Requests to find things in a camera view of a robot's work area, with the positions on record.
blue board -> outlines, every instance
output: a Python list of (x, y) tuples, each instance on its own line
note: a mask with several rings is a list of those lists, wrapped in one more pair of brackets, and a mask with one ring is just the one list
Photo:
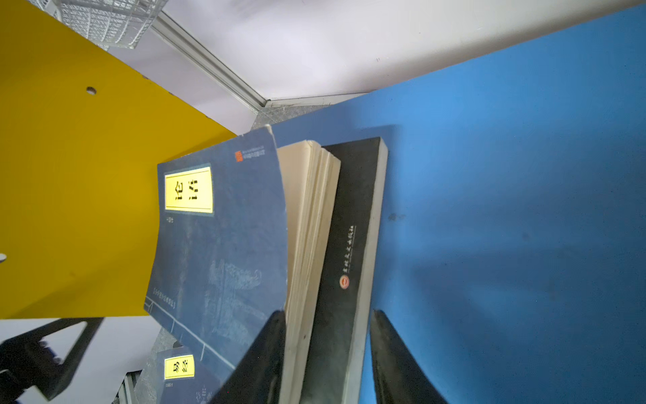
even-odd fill
[(646, 401), (646, 6), (273, 130), (384, 138), (371, 304), (451, 404)]
[[(274, 139), (261, 129), (160, 164), (158, 181), (160, 230), (144, 308), (222, 384), (287, 297)], [(209, 194), (213, 203), (200, 204)]]

white wall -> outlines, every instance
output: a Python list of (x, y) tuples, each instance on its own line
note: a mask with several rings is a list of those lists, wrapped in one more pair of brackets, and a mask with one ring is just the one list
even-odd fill
[(263, 97), (379, 89), (638, 0), (170, 0), (164, 10)]
[(248, 132), (256, 113), (148, 30), (135, 49), (109, 52), (235, 134)]

wire basket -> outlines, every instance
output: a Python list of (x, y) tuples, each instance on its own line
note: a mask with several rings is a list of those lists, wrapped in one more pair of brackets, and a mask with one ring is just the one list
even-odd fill
[(100, 47), (134, 48), (168, 0), (29, 0)]

yellow label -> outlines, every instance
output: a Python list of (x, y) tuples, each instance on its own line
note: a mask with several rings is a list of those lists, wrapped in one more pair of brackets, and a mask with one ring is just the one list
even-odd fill
[(170, 357), (164, 360), (164, 380), (193, 376), (195, 376), (193, 355)]
[(166, 210), (213, 213), (211, 167), (166, 174), (164, 177)]

black book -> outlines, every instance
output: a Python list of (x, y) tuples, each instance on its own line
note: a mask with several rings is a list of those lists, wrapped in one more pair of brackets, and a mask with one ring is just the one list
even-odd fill
[(300, 402), (357, 403), (388, 148), (381, 138), (325, 148), (341, 170)]

